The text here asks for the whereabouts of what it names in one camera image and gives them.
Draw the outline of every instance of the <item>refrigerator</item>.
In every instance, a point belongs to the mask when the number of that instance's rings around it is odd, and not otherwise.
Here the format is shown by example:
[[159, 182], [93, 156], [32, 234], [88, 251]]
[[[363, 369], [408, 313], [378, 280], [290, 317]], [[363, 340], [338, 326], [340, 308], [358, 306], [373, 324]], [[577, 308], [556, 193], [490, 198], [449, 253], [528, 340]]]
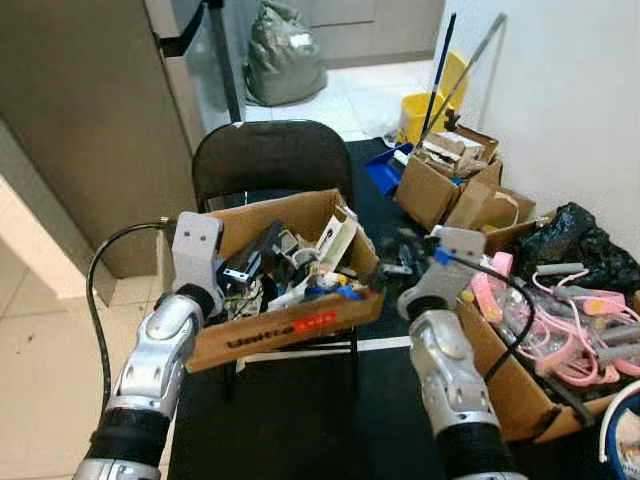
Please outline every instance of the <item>refrigerator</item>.
[[[124, 226], [195, 209], [193, 152], [207, 132], [242, 119], [242, 59], [225, 29], [232, 8], [0, 2], [0, 62], [10, 66], [0, 115], [93, 248]], [[153, 239], [114, 244], [107, 266], [117, 277], [152, 273]]]

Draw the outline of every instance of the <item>gray garbage bag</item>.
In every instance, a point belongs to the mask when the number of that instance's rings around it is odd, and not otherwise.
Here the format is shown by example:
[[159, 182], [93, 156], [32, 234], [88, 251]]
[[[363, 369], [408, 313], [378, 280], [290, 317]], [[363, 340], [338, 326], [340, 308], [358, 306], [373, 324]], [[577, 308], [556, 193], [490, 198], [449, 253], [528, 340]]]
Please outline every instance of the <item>gray garbage bag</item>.
[[250, 98], [263, 105], [301, 100], [327, 85], [327, 71], [300, 14], [264, 1], [251, 27], [245, 82]]

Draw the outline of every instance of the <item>black chair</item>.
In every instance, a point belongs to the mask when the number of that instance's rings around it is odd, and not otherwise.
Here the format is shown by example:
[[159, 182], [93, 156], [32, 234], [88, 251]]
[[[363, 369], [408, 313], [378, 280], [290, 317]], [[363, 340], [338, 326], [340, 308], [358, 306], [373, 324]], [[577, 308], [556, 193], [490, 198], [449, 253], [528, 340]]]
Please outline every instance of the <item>black chair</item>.
[[[231, 124], [209, 133], [193, 158], [193, 186], [198, 211], [237, 206], [244, 192], [264, 200], [287, 193], [338, 188], [350, 207], [351, 160], [340, 136], [331, 128], [309, 120], [283, 120]], [[359, 390], [358, 337], [355, 328], [330, 337], [301, 342], [282, 350], [348, 340], [354, 392]], [[227, 394], [235, 378], [235, 364], [223, 368]]]

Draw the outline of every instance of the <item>red label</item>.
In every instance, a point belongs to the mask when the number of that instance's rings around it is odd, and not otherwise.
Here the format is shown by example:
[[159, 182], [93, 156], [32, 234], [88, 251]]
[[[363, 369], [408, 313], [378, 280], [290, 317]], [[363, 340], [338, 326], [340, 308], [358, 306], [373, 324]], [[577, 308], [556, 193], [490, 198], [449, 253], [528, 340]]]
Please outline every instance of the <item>red label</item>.
[[322, 328], [325, 325], [336, 322], [336, 311], [331, 310], [329, 312], [315, 313], [308, 317], [299, 318], [293, 321], [293, 328], [296, 333], [304, 333], [309, 330], [316, 330]]

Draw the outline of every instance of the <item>white stripe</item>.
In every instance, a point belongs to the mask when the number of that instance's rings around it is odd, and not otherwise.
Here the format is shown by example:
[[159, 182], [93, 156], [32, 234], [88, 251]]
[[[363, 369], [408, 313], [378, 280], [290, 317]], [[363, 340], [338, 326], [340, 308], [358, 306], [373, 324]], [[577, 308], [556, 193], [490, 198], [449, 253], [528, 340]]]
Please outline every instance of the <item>white stripe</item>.
[[[323, 346], [348, 346], [349, 342], [326, 343]], [[372, 352], [376, 350], [387, 350], [390, 348], [407, 348], [411, 346], [410, 337], [389, 337], [376, 338], [373, 340], [358, 340], [359, 352]], [[349, 349], [338, 350], [301, 350], [299, 352], [266, 352], [256, 353], [248, 357], [244, 357], [246, 363], [268, 362], [272, 360], [284, 360], [287, 358], [305, 358], [305, 357], [321, 357], [324, 355], [337, 355], [350, 353]]]

